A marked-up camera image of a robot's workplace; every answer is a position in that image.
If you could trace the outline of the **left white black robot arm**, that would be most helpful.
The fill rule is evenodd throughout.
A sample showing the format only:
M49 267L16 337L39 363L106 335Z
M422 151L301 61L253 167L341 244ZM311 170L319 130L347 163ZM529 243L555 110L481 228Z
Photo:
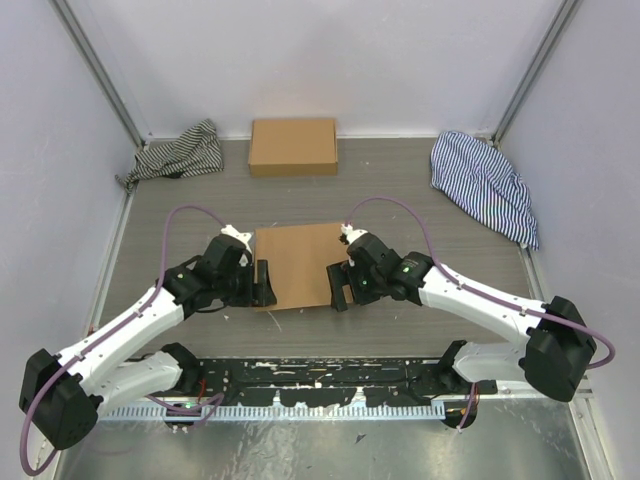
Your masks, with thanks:
M248 233L225 227L202 255L164 271L134 305L57 354L35 352L25 366L19 407L57 450L86 437L111 411L155 393L181 397L200 387L199 360L171 343L144 360L132 355L195 313L276 304L268 263L254 259Z

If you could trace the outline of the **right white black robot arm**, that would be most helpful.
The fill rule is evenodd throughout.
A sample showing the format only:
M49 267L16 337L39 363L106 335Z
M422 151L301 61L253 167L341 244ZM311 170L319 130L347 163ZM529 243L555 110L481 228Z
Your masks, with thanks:
M466 278L412 251L399 256L376 235L341 228L346 260L327 268L331 306L347 310L382 298L457 315L501 337L501 342L456 341L441 358L440 382L462 394L482 381L526 382L542 395L570 402L589 366L596 342L577 307L568 299L526 299Z

